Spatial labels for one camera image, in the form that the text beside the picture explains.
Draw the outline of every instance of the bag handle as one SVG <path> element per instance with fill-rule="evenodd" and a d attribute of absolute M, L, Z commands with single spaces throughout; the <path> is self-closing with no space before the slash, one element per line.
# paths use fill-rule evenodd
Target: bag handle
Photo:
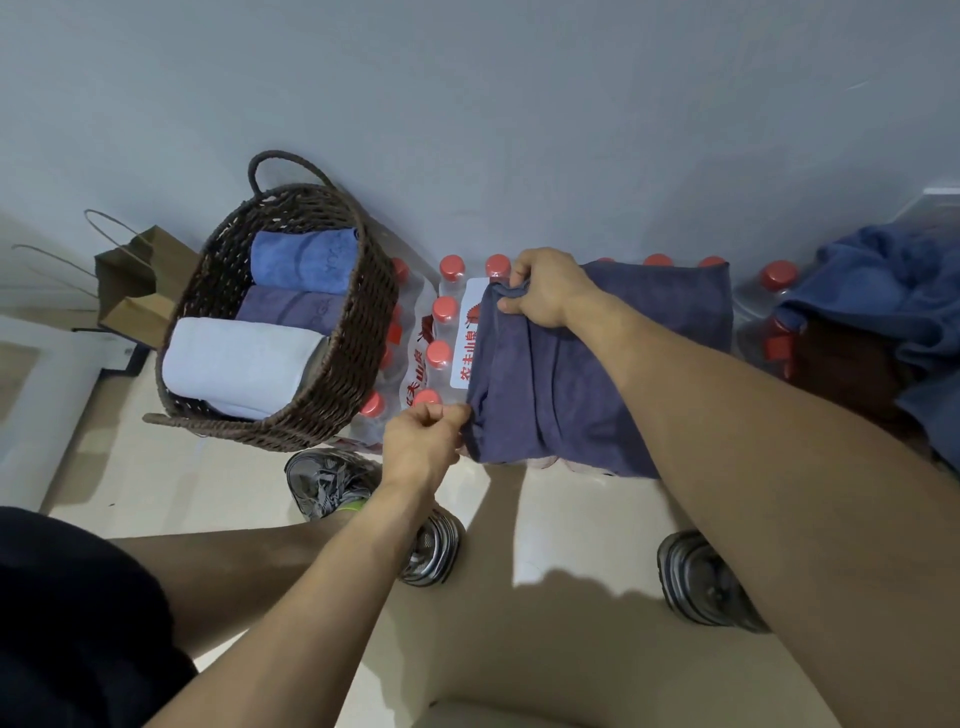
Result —
<path fill-rule="evenodd" d="M 45 250 L 43 250 L 42 248 L 38 248 L 38 247 L 33 246 L 33 245 L 18 244 L 18 245 L 11 245 L 11 246 L 10 246 L 10 249 L 11 249 L 12 251 L 17 251 L 17 250 L 25 249 L 25 250 L 28 250 L 28 251 L 34 251 L 34 252 L 36 252 L 36 253 L 40 253 L 41 255 L 46 255 L 47 257 L 52 257 L 54 260 L 59 260 L 61 263 L 66 263 L 66 264 L 69 265 L 71 268 L 75 268 L 76 270 L 80 271 L 81 273 L 83 273 L 83 274 L 85 274 L 85 275 L 87 275 L 87 276 L 90 276 L 90 277 L 91 277 L 92 279 L 94 279 L 94 280 L 97 279 L 96 276 L 94 276 L 92 273 L 90 273 L 90 272 L 89 272 L 88 270 L 86 270 L 85 268 L 81 268 L 81 267 L 80 267 L 79 265 L 77 265 L 76 263 L 73 263 L 73 262 L 67 260 L 66 258 L 60 257 L 59 255 L 54 255 L 53 253 L 50 253 L 49 251 L 45 251 Z M 50 279 L 50 280 L 55 280 L 55 281 L 56 281 L 57 283 L 59 283 L 60 285 L 65 285 L 67 288 L 73 288 L 73 290 L 75 290 L 75 291 L 80 291 L 80 292 L 83 293 L 85 296 L 89 296 L 89 297 L 90 297 L 91 299 L 93 299 L 94 301 L 99 301 L 99 297 L 98 297 L 95 293 L 90 293 L 89 291 L 81 288 L 79 285 L 74 285 L 73 283 L 68 283 L 66 280 L 61 280 L 61 279 L 57 278 L 56 276 L 51 276 L 49 273 L 43 273 L 42 271 L 38 271 L 34 266 L 32 266 L 32 265 L 27 265 L 27 264 L 24 263 L 22 260 L 21 260 L 20 262 L 21 262 L 21 265 L 23 265 L 23 267 L 26 268 L 28 271 L 33 271 L 34 273 L 36 273 L 38 276 L 40 276 L 40 277 L 42 277 L 42 278 L 46 278 L 46 279 Z"/>
<path fill-rule="evenodd" d="M 330 177 L 325 175 L 320 167 L 316 164 L 307 161 L 300 155 L 291 154 L 290 152 L 283 152 L 279 149 L 271 149 L 267 152 L 261 152 L 256 157 L 250 160 L 250 165 L 247 167 L 247 179 L 250 181 L 250 187 L 253 190 L 253 195 L 255 197 L 263 197 L 263 190 L 260 189 L 260 185 L 256 183 L 256 168 L 260 166 L 260 162 L 266 161 L 267 159 L 286 159 L 287 161 L 292 161 L 295 164 L 299 164 L 303 169 L 311 174 L 320 178 L 327 187 L 339 192 L 337 185 L 330 181 Z"/>
<path fill-rule="evenodd" d="M 85 209 L 85 210 L 84 210 L 84 217 L 86 218 L 86 222 L 88 222 L 88 223 L 90 224 L 90 227 L 92 227 L 94 230 L 96 230 L 96 231 L 99 232 L 101 235 L 103 235 L 107 240 L 109 240 L 111 243 L 113 243 L 113 245 L 114 245 L 115 248 L 117 248 L 118 250 L 121 250 L 121 251 L 123 251 L 124 253 L 126 253 L 127 255 L 129 255 L 129 256 L 130 256 L 131 258 L 133 258 L 136 262 L 141 263 L 142 265 L 147 266 L 147 268 L 150 268 L 151 271 L 154 270 L 153 267 L 150 265 L 149 262 L 147 262 L 146 260 L 144 260 L 142 257 L 137 257 L 136 255 L 134 255 L 133 253 L 131 253 L 129 250 L 127 250 L 124 246 L 120 245 L 120 243 L 118 243 L 118 242 L 117 242 L 116 240 L 114 240 L 112 237 L 110 237 L 109 235 L 107 235 L 95 222 L 93 222 L 93 221 L 90 219 L 90 215 L 100 215 L 100 216 L 101 216 L 102 218 L 104 218 L 105 220 L 109 220 L 111 223 L 116 223 L 116 224 L 119 225 L 121 228 L 124 228 L 124 229 L 126 229 L 127 231 L 132 232 L 132 233 L 133 233 L 133 237 L 138 237 L 138 238 L 140 238 L 140 239 L 143 241 L 144 245 L 146 245 L 146 246 L 149 248 L 149 247 L 151 247 L 151 246 L 150 246 L 150 241 L 147 240 L 147 238 L 145 238 L 143 235 L 141 235 L 139 232 L 137 232 L 136 230 L 134 230 L 133 228 L 131 228 L 131 227 L 130 227 L 129 225 L 127 225 L 126 223 L 121 223 L 121 222 L 120 222 L 119 220 L 117 220 L 115 217 L 110 217 L 110 216 L 107 215 L 105 212 L 101 212 L 99 209 Z"/>

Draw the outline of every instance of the brown paper bag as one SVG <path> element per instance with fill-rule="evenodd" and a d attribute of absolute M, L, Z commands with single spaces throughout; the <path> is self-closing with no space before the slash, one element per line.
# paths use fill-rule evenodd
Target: brown paper bag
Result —
<path fill-rule="evenodd" d="M 126 228 L 133 234 L 130 242 L 117 243 L 90 220 L 90 214 Z M 158 349 L 200 254 L 156 225 L 136 232 L 97 210 L 85 210 L 84 216 L 116 246 L 93 258 L 100 300 L 97 321 L 103 328 Z"/>

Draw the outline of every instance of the wicker basket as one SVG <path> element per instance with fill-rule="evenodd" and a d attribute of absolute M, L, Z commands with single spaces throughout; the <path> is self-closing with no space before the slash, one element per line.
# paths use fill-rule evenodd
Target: wicker basket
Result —
<path fill-rule="evenodd" d="M 256 169 L 264 159 L 288 159 L 323 184 L 284 184 L 261 191 Z M 183 427 L 198 435 L 234 440 L 258 448 L 292 452 L 311 448 L 346 425 L 373 389 L 383 342 L 396 304 L 391 260 L 371 239 L 357 206 L 306 159 L 287 152 L 262 152 L 248 170 L 253 197 L 233 211 L 204 244 L 197 270 L 167 328 L 156 357 L 156 387 L 166 415 L 144 422 Z M 163 357 L 182 316 L 232 319 L 253 285 L 250 247 L 259 231 L 312 232 L 356 228 L 357 262 L 336 330 L 319 371 L 287 406 L 257 422 L 237 420 L 201 400 L 179 397 L 163 384 Z"/>

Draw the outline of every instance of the hand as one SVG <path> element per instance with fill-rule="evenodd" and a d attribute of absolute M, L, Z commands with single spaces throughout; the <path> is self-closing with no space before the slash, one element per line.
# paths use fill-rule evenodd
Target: hand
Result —
<path fill-rule="evenodd" d="M 510 274 L 510 287 L 516 288 L 527 278 L 530 288 L 525 296 L 502 298 L 497 307 L 504 313 L 522 313 L 547 328 L 567 326 L 571 302 L 598 290 L 572 255 L 553 248 L 535 248 L 519 255 Z"/>
<path fill-rule="evenodd" d="M 466 404 L 422 402 L 403 410 L 383 433 L 383 485 L 432 503 L 446 469 L 460 459 L 460 428 L 469 419 Z"/>

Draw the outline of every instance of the sneaker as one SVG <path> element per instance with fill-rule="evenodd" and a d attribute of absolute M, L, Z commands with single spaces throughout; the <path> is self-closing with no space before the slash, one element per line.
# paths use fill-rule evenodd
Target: sneaker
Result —
<path fill-rule="evenodd" d="M 338 508 L 367 500 L 380 484 L 382 466 L 353 452 L 313 448 L 287 461 L 287 485 L 300 512 L 314 521 Z M 434 508 L 420 529 L 399 580 L 413 587 L 442 584 L 457 560 L 463 525 Z"/>
<path fill-rule="evenodd" d="M 312 448 L 298 452 L 283 471 L 300 512 L 308 521 L 369 498 L 380 484 L 381 465 L 353 452 Z"/>
<path fill-rule="evenodd" d="M 736 575 L 700 531 L 668 536 L 657 549 L 666 603 L 682 619 L 763 634 L 770 627 Z"/>

